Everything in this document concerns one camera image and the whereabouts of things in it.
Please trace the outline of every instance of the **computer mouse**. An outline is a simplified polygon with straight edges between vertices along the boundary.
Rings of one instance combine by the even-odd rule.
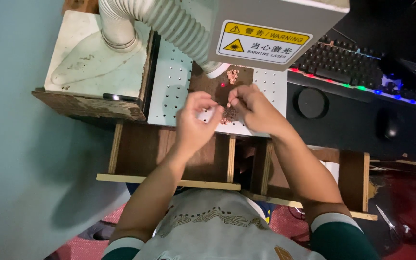
[[[395,110],[382,108],[378,111],[376,132],[380,139],[392,140],[399,136],[403,125],[402,116]]]

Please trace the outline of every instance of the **yellow warning sign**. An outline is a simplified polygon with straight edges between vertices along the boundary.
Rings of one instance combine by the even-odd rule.
[[[284,32],[265,27],[244,25],[233,22],[226,23],[226,26],[224,26],[224,32],[299,45],[304,45],[309,40],[309,36],[305,34]]]
[[[223,48],[224,50],[233,50],[233,51],[239,51],[244,52],[242,44],[240,43],[240,39],[237,39],[231,43],[229,43],[227,46]]]
[[[240,33],[239,27],[235,26],[234,28],[230,29],[229,32],[233,32],[233,33]]]

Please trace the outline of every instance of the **person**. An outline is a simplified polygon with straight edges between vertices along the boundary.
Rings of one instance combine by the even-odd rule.
[[[258,87],[239,86],[228,100],[249,129],[271,136],[303,205],[311,250],[270,230],[260,207],[239,192],[192,188],[173,197],[185,164],[211,139],[224,111],[199,91],[190,93],[178,111],[176,143],[132,194],[102,260],[379,259],[332,174]],[[210,107],[215,112],[208,123],[196,118]]]

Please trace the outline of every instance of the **white exhaust hose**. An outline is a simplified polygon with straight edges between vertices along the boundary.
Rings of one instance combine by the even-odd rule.
[[[102,37],[117,52],[134,48],[136,19],[196,61],[210,79],[221,75],[230,66],[208,61],[209,32],[175,0],[99,0],[99,12]]]

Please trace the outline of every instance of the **scissors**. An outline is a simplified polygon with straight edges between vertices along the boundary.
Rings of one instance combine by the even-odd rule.
[[[391,221],[388,219],[386,214],[380,209],[380,207],[378,207],[378,205],[375,205],[375,206],[377,206],[377,209],[380,212],[380,215],[383,217],[384,221],[386,221],[386,223],[389,226],[389,234],[391,236],[391,240],[395,243],[401,243],[402,242],[401,236],[399,236],[399,234],[397,233],[396,226],[391,223]]]

